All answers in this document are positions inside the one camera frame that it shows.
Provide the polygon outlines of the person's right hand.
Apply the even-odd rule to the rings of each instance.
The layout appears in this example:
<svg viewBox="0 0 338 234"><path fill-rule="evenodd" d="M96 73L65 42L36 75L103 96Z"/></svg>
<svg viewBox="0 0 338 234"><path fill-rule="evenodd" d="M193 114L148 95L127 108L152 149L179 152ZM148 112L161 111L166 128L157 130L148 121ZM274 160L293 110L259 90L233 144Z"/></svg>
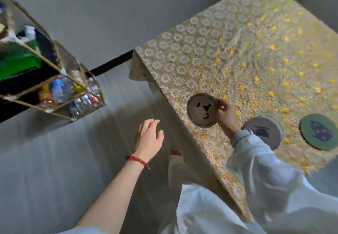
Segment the person's right hand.
<svg viewBox="0 0 338 234"><path fill-rule="evenodd" d="M241 131L235 106L228 102L227 110L220 110L217 105L216 108L217 124L221 127L226 137L232 139L236 133Z"/></svg>

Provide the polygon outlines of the person's left hand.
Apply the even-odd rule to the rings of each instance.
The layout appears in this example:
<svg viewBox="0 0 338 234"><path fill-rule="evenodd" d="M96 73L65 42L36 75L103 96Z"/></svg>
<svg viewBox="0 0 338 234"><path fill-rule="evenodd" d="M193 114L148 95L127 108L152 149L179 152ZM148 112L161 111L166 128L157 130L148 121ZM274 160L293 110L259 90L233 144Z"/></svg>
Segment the person's left hand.
<svg viewBox="0 0 338 234"><path fill-rule="evenodd" d="M156 145L157 125L160 120L148 119L140 124L134 138L132 156L148 163L161 149Z"/></svg>

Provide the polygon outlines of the person's right forearm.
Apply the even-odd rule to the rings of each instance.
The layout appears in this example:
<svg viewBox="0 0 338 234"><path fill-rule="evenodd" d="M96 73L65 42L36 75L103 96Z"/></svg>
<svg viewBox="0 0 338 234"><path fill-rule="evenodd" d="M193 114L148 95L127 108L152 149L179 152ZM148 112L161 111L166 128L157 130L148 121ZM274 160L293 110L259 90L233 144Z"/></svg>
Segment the person's right forearm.
<svg viewBox="0 0 338 234"><path fill-rule="evenodd" d="M338 198L316 190L249 130L231 138L226 168L243 180L247 204L268 234L338 234Z"/></svg>

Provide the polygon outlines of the person's left forearm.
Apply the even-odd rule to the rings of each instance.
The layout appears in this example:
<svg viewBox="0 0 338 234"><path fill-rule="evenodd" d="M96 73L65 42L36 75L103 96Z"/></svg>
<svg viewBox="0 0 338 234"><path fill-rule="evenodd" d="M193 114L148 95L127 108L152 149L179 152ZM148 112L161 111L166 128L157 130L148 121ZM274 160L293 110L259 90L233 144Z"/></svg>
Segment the person's left forearm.
<svg viewBox="0 0 338 234"><path fill-rule="evenodd" d="M144 168L147 168L144 161L128 156L124 167L97 197L74 228L93 226L104 233L119 234L134 188Z"/></svg>

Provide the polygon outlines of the person's foot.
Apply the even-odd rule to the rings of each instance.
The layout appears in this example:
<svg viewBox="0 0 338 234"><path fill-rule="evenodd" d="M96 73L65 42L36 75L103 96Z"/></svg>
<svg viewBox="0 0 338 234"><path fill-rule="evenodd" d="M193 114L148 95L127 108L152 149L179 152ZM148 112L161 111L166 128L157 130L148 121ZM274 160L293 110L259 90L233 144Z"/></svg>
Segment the person's foot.
<svg viewBox="0 0 338 234"><path fill-rule="evenodd" d="M171 149L169 152L169 163L170 164L181 164L184 163L184 157L180 150Z"/></svg>

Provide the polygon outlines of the grey round coaster blue print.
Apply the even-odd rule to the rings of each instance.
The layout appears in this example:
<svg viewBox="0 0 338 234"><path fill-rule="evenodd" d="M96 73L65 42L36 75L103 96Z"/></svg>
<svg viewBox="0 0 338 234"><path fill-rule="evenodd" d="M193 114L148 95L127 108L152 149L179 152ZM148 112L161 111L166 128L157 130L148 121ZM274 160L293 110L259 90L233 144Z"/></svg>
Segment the grey round coaster blue print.
<svg viewBox="0 0 338 234"><path fill-rule="evenodd" d="M249 129L260 137L272 151L275 151L285 137L285 128L281 121L272 114L261 113L244 123L243 129Z"/></svg>

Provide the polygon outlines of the gold floral lace tablecloth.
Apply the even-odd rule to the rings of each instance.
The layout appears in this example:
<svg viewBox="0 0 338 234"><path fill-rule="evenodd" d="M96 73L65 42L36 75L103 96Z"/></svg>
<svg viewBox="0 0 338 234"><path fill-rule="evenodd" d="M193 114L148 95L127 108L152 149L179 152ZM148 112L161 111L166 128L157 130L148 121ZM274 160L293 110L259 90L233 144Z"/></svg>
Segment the gold floral lace tablecloth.
<svg viewBox="0 0 338 234"><path fill-rule="evenodd" d="M299 130L313 113L338 127L338 34L294 0L222 0L135 48L129 78L166 96L245 223L253 218L243 183L226 169L233 148L218 126L189 120L190 96L229 100L239 127L256 114L274 114L285 131L277 156L305 174L338 155L338 147L311 147Z"/></svg>

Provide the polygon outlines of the person's white garment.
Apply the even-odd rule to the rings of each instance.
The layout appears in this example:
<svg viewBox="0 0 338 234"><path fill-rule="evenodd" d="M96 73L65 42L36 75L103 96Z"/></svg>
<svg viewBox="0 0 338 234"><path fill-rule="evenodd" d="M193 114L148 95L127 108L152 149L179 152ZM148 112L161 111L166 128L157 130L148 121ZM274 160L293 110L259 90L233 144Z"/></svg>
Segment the person's white garment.
<svg viewBox="0 0 338 234"><path fill-rule="evenodd" d="M56 234L108 234L93 226ZM156 234L255 234L216 194L197 184L183 184L174 215Z"/></svg>

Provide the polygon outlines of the group of clear plastic bottles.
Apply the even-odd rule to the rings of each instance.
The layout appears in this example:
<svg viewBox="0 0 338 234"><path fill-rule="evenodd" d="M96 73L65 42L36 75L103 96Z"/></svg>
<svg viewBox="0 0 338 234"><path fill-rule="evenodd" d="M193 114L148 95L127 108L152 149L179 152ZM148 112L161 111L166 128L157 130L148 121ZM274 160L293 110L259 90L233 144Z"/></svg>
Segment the group of clear plastic bottles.
<svg viewBox="0 0 338 234"><path fill-rule="evenodd" d="M100 88L92 77L83 80L76 76L77 83L65 75L42 85L37 90L38 106L46 113L58 113L76 120L105 105Z"/></svg>

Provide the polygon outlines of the green round coaster purple print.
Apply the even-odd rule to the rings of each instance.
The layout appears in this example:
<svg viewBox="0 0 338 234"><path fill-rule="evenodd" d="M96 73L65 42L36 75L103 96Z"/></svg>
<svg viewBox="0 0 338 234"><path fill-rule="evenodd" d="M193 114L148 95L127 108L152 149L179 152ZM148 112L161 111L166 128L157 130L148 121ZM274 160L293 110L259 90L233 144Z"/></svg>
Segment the green round coaster purple print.
<svg viewBox="0 0 338 234"><path fill-rule="evenodd" d="M317 113L304 116L299 129L304 140L316 149L331 151L338 148L338 127L327 116Z"/></svg>

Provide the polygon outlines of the green packet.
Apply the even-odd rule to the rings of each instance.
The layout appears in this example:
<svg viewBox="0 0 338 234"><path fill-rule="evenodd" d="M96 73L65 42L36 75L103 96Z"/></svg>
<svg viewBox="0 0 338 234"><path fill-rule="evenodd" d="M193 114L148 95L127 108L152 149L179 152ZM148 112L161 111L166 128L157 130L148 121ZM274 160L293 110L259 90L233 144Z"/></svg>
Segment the green packet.
<svg viewBox="0 0 338 234"><path fill-rule="evenodd" d="M31 52L0 53L0 81L41 66L41 58Z"/></svg>

